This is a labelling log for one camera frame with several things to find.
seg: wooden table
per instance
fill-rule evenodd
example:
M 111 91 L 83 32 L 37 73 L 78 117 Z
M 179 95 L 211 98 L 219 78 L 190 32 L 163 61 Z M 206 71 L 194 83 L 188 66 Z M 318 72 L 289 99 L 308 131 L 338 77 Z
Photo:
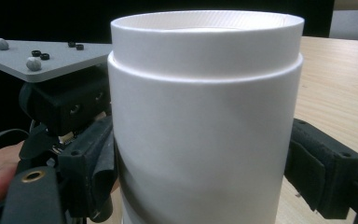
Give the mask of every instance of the wooden table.
M 305 61 L 299 84 L 296 118 L 303 119 L 358 152 L 358 41 L 303 37 Z M 284 179 L 276 223 L 352 223 L 325 220 L 310 211 Z M 119 189 L 112 194 L 115 212 L 104 223 L 119 224 Z

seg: gray ball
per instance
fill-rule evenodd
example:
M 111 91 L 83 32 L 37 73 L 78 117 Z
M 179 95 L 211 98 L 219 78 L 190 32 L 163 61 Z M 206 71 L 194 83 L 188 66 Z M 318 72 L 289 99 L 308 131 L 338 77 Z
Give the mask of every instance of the gray ball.
M 27 67 L 31 71 L 39 71 L 42 69 L 42 63 L 36 57 L 29 57 L 27 59 Z
M 8 49 L 8 43 L 5 39 L 0 38 L 0 50 L 7 50 Z

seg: dark background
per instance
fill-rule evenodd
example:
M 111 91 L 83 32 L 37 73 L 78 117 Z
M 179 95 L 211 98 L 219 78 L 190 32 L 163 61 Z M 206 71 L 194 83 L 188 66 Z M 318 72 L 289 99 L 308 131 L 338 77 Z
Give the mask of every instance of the dark background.
M 111 43 L 110 21 L 132 14 L 167 10 L 236 9 L 289 13 L 303 17 L 304 35 L 328 37 L 334 0 L 93 0 L 0 1 L 0 37 L 7 40 Z M 0 132 L 28 131 L 20 110 L 23 81 L 0 72 Z

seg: white cylinder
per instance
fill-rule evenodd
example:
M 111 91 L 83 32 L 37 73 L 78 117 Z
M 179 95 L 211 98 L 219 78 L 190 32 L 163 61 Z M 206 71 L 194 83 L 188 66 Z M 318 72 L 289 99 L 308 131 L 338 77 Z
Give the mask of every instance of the white cylinder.
M 303 23 L 247 11 L 112 21 L 124 224 L 274 223 Z

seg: white plastic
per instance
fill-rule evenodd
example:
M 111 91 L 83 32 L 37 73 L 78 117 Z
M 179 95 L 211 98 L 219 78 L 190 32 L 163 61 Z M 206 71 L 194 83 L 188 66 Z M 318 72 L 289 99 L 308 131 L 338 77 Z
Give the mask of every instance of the white plastic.
M 302 26 L 246 11 L 112 21 L 124 224 L 274 223 Z

